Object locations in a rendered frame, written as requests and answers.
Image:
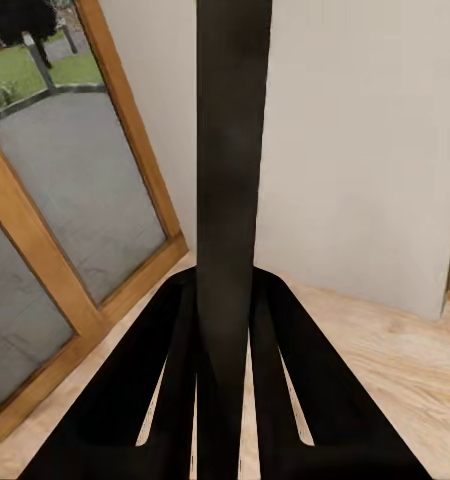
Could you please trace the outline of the poster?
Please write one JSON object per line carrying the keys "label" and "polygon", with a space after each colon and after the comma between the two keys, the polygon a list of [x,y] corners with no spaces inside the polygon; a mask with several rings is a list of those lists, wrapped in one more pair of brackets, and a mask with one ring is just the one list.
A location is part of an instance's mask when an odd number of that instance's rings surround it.
{"label": "poster", "polygon": [[196,0],[197,480],[238,480],[273,0]]}

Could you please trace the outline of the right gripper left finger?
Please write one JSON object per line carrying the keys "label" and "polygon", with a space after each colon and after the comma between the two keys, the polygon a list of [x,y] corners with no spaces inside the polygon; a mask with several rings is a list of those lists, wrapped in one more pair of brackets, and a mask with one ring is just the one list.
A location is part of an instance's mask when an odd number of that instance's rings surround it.
{"label": "right gripper left finger", "polygon": [[189,480],[196,375],[197,266],[164,281],[17,480]]}

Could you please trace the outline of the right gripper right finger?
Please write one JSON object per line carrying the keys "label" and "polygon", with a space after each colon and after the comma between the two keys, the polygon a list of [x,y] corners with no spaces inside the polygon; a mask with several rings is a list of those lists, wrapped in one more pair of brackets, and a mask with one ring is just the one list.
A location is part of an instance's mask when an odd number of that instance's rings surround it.
{"label": "right gripper right finger", "polygon": [[257,267],[248,336],[261,480],[432,480],[284,279]]}

